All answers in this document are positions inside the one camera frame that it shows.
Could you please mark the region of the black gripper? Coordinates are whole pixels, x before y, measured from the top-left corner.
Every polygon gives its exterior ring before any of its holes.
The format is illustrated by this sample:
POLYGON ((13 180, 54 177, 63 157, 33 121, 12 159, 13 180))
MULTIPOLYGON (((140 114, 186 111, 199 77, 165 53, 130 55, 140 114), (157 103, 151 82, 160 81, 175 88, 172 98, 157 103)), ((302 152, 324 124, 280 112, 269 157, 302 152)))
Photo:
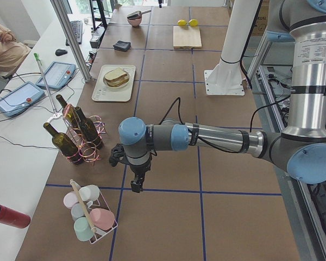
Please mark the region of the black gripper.
POLYGON ((145 174, 147 171, 151 170, 151 162, 147 161, 141 165, 131 164, 130 169, 135 175, 134 179, 130 182, 131 190, 133 192, 142 192, 143 183, 145 181, 145 174))

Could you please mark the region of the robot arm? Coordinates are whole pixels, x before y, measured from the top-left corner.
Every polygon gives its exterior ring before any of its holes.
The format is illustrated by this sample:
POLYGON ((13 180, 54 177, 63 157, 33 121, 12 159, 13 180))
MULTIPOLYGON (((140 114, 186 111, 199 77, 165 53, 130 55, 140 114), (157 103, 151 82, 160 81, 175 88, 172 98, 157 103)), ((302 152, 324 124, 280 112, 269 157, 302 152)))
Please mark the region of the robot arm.
POLYGON ((227 153, 249 153, 292 178, 317 184, 326 181, 326 1, 271 1, 268 33, 295 41, 289 121, 280 133, 183 123, 163 119, 147 125, 140 118, 123 120, 120 162, 135 177, 133 192, 143 189, 155 151, 182 151, 209 146, 227 153))

